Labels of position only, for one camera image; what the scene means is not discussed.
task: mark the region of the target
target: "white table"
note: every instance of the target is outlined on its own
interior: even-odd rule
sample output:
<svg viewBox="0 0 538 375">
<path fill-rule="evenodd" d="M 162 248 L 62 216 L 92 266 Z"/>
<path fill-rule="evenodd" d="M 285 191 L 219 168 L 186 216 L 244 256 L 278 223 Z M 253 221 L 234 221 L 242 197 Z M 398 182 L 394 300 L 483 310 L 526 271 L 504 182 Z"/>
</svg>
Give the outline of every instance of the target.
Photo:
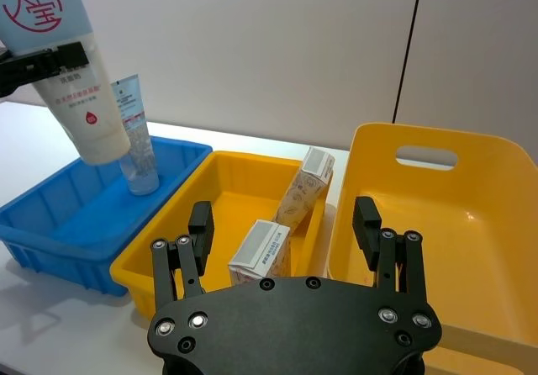
<svg viewBox="0 0 538 375">
<path fill-rule="evenodd" d="M 149 128 L 152 135 L 208 144 L 216 151 L 303 159 L 308 149 L 307 145 L 167 124 L 149 123 Z M 335 157 L 335 173 L 322 227 L 325 237 L 330 235 L 349 155 L 348 151 L 326 150 Z M 48 109 L 0 103 L 0 205 L 77 157 Z M 25 270 L 0 246 L 0 372 L 156 375 L 162 360 L 147 346 L 147 324 L 129 295 L 102 295 Z"/>
</svg>

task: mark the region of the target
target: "white wall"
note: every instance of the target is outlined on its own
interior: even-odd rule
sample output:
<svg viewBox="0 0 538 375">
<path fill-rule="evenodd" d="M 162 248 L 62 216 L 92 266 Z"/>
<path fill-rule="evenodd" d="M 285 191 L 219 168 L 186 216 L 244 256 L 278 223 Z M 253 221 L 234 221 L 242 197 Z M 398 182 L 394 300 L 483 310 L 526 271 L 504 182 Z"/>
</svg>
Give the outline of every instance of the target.
<svg viewBox="0 0 538 375">
<path fill-rule="evenodd" d="M 84 0 L 149 119 L 347 147 L 390 121 L 414 0 Z M 31 87 L 12 100 L 40 103 Z"/>
<path fill-rule="evenodd" d="M 538 161 L 538 0 L 420 0 L 397 122 L 500 135 Z"/>
</svg>

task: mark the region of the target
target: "yellow bin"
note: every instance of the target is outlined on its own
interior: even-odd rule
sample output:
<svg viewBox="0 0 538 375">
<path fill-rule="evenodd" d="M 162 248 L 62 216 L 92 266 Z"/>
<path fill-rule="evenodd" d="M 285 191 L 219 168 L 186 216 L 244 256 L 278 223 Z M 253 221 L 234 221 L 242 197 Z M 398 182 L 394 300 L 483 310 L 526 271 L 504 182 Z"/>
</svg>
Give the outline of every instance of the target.
<svg viewBox="0 0 538 375">
<path fill-rule="evenodd" d="M 214 239 L 201 283 L 206 291 L 230 286 L 228 262 L 257 219 L 271 219 L 293 180 L 300 161 L 237 152 L 213 152 L 183 183 L 148 225 L 133 239 L 110 267 L 114 281 L 123 284 L 146 318 L 155 313 L 150 244 L 155 239 L 175 240 L 187 233 L 194 203 L 211 201 Z M 327 189 L 319 196 L 310 216 L 291 237 L 292 275 L 321 276 L 327 247 L 317 244 Z M 182 295 L 181 273 L 176 275 Z"/>
<path fill-rule="evenodd" d="M 396 155 L 406 145 L 451 151 L 457 163 L 444 171 L 403 165 Z M 383 226 L 424 236 L 428 301 L 443 324 L 443 348 L 425 355 L 428 374 L 537 374 L 538 170 L 525 151 L 489 135 L 360 127 L 340 193 L 329 275 L 371 285 L 351 227 L 355 197 L 366 195 Z"/>
</svg>

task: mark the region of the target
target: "small cardboard box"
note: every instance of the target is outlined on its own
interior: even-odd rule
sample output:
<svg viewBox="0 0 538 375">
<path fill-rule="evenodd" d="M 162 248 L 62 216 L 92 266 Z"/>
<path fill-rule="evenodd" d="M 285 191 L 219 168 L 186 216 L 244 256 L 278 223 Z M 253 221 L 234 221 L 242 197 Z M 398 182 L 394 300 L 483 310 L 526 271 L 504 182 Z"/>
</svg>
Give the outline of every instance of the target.
<svg viewBox="0 0 538 375">
<path fill-rule="evenodd" d="M 289 228 L 258 219 L 229 262 L 232 285 L 291 275 Z"/>
<path fill-rule="evenodd" d="M 292 234 L 329 183 L 334 164 L 335 158 L 331 154 L 310 147 L 273 221 L 289 226 Z"/>
</svg>

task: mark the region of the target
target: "white box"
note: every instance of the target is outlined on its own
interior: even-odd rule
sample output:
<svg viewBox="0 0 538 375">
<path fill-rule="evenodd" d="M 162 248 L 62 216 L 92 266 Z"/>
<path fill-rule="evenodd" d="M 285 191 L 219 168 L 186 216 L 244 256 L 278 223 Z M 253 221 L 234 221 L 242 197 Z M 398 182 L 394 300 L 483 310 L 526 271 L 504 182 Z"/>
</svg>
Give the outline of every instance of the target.
<svg viewBox="0 0 538 375">
<path fill-rule="evenodd" d="M 264 277 L 289 277 L 291 257 L 289 228 L 258 219 L 229 262 L 232 285 Z"/>
<path fill-rule="evenodd" d="M 292 234 L 329 184 L 334 164 L 335 158 L 331 154 L 311 146 L 287 188 L 273 221 L 289 226 Z"/>
</svg>

